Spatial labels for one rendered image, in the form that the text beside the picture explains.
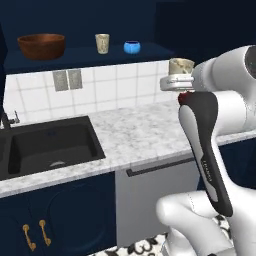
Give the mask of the dark blue base cupboard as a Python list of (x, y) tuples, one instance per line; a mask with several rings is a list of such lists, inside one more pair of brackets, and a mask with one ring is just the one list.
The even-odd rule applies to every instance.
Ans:
[(256, 189), (256, 138), (219, 149), (231, 180), (239, 186)]

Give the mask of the dark tap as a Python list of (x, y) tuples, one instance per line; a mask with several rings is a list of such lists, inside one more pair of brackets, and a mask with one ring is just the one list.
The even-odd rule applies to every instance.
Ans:
[(6, 112), (2, 113), (1, 121), (5, 130), (10, 130), (12, 124), (17, 124), (20, 122), (17, 112), (14, 112), (15, 118), (9, 119)]

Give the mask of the small blue bowl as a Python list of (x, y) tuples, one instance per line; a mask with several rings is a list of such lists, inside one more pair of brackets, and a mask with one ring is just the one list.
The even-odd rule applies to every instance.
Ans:
[(141, 45), (138, 41), (126, 41), (123, 49), (127, 54), (137, 54), (140, 52)]

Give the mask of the grey wall outlet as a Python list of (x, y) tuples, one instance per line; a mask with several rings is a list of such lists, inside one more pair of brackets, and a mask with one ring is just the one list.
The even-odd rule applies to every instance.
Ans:
[(69, 86), (71, 90), (82, 88), (82, 76), (80, 69), (72, 69), (68, 71)]
[(67, 75), (65, 70), (54, 71), (53, 80), (56, 91), (66, 91), (68, 89)]

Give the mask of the grey dishwasher door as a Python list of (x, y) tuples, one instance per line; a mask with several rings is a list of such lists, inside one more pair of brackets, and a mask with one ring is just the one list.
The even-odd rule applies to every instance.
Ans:
[(163, 234), (168, 228), (156, 215), (159, 198), (170, 194), (195, 191), (199, 172), (195, 161), (128, 177), (127, 169), (141, 169), (172, 163), (183, 158), (165, 159), (115, 172), (117, 246)]

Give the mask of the black sink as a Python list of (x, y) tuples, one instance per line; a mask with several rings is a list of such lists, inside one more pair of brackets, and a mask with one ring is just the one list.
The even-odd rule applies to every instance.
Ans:
[(0, 181), (104, 158), (88, 116), (0, 130)]

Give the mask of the dark blue wall cabinet door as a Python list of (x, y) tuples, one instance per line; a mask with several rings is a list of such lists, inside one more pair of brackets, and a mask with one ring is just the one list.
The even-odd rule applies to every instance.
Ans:
[(158, 2), (155, 41), (196, 63), (256, 44), (256, 0)]

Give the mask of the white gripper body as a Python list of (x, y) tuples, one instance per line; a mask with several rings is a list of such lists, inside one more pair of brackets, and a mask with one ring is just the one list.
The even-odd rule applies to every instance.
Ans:
[(194, 78), (190, 74), (172, 74), (160, 79), (162, 91), (192, 90)]

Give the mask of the beige patterned glass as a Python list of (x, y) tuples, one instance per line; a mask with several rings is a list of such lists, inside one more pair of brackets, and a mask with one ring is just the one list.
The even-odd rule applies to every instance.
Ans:
[(169, 60), (169, 74), (191, 74), (195, 62), (185, 58), (171, 58)]
[(96, 34), (95, 35), (97, 51), (99, 54), (107, 54), (109, 50), (109, 34)]

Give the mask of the brown wooden bowl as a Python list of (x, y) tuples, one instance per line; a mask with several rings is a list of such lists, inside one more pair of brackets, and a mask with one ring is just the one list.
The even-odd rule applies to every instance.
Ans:
[(17, 38), (23, 55), (31, 60), (53, 60), (64, 54), (65, 36), (60, 34), (33, 34)]

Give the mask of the dark blue cupboard door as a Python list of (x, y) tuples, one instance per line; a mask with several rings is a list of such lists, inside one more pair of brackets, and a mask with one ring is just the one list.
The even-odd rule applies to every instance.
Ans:
[(115, 175), (97, 175), (40, 191), (47, 256), (87, 256), (116, 244)]
[[(28, 247), (22, 229), (24, 224), (29, 225), (29, 237), (36, 243), (34, 252)], [(38, 256), (38, 245), (23, 196), (0, 198), (0, 256)]]

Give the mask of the dark blue open wall cabinet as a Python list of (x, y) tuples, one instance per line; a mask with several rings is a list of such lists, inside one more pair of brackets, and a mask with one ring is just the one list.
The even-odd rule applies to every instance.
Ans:
[[(154, 40), (156, 0), (0, 0), (0, 26), (6, 42), (8, 74), (165, 60), (174, 52)], [(32, 61), (21, 53), (17, 38), (39, 33), (62, 34), (64, 55)], [(107, 54), (97, 51), (95, 35), (109, 34)], [(126, 41), (138, 41), (127, 54)]]

